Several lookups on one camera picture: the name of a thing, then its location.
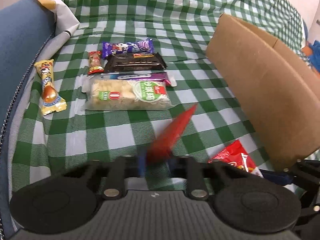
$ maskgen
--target brown cardboard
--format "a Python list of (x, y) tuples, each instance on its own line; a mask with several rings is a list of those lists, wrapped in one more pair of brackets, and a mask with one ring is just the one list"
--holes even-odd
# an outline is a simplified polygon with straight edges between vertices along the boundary
[(320, 80), (282, 41), (223, 14), (206, 54), (240, 102), (276, 170), (320, 148)]

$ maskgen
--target screw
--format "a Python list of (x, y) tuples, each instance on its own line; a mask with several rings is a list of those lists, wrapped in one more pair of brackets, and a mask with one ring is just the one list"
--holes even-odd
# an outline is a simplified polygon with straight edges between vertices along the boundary
[(119, 190), (117, 190), (115, 188), (108, 188), (103, 193), (107, 197), (116, 197), (120, 194)]
[(207, 195), (207, 192), (202, 190), (202, 189), (194, 189), (191, 192), (191, 195), (193, 195), (194, 197), (197, 197), (197, 198), (202, 198), (202, 197), (205, 197)]

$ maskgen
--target snack wrapper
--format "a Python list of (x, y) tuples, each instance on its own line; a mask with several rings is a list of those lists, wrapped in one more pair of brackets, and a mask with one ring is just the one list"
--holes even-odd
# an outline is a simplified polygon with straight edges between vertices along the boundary
[[(142, 73), (142, 74), (100, 74), (98, 75), (102, 80), (142, 80), (142, 81), (157, 81), (157, 82), (165, 82), (166, 86), (176, 87), (177, 82), (175, 78), (168, 74), (167, 72), (158, 72), (158, 73)], [(82, 86), (81, 92), (86, 93), (90, 89), (90, 79), (97, 78), (96, 76), (83, 76), (82, 77)]]
[(94, 73), (103, 73), (104, 68), (102, 67), (101, 61), (100, 61), (100, 51), (91, 51), (89, 52), (89, 71), (88, 75), (94, 74)]
[(53, 86), (53, 59), (41, 60), (35, 63), (35, 68), (41, 77), (43, 105), (41, 112), (43, 115), (54, 111), (60, 112), (67, 109), (66, 101), (59, 96)]
[(159, 53), (111, 54), (107, 57), (105, 73), (125, 71), (164, 70), (166, 63)]
[(165, 110), (172, 106), (164, 82), (90, 79), (89, 110)]
[(208, 163), (212, 163), (213, 159), (218, 159), (241, 170), (263, 177), (261, 171), (250, 158), (239, 140), (225, 147), (221, 152), (211, 158)]
[(121, 80), (145, 80), (145, 81), (158, 81), (165, 82), (166, 86), (175, 87), (177, 82), (173, 76), (169, 76), (166, 72), (149, 73), (149, 74), (111, 74), (107, 75), (109, 79)]
[(154, 47), (152, 39), (147, 38), (143, 41), (125, 43), (102, 42), (102, 58), (104, 59), (106, 59), (111, 54), (125, 54), (138, 52), (153, 53)]

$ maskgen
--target purple candy wrapper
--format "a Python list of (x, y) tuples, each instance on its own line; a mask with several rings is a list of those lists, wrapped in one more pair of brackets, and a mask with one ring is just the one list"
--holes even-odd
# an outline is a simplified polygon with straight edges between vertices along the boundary
[(109, 43), (102, 42), (102, 58), (106, 58), (111, 54), (125, 53), (154, 53), (152, 39), (147, 38), (144, 41), (126, 42), (126, 43)]
[(136, 81), (158, 81), (165, 82), (166, 86), (174, 87), (175, 80), (169, 77), (166, 72), (150, 73), (150, 74), (111, 74), (109, 79), (136, 80)]

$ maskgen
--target green checkered tablecloth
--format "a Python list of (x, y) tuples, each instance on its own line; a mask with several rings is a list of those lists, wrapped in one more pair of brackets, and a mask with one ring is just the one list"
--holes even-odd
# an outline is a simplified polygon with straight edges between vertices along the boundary
[[(42, 116), (41, 80), (36, 75), (12, 163), (12, 190), (87, 160), (113, 161), (135, 154), (194, 102), (192, 121), (173, 149), (204, 162), (239, 138), (255, 163), (271, 168), (257, 134), (219, 72), (205, 57), (221, 13), (240, 17), (299, 51), (301, 17), (287, 0), (63, 0), (80, 21), (79, 29), (53, 57), (55, 88), (68, 108)], [(166, 111), (83, 110), (82, 77), (88, 52), (102, 41), (153, 38), (178, 86), (168, 88)], [(165, 164), (148, 170), (149, 189), (178, 189)]]

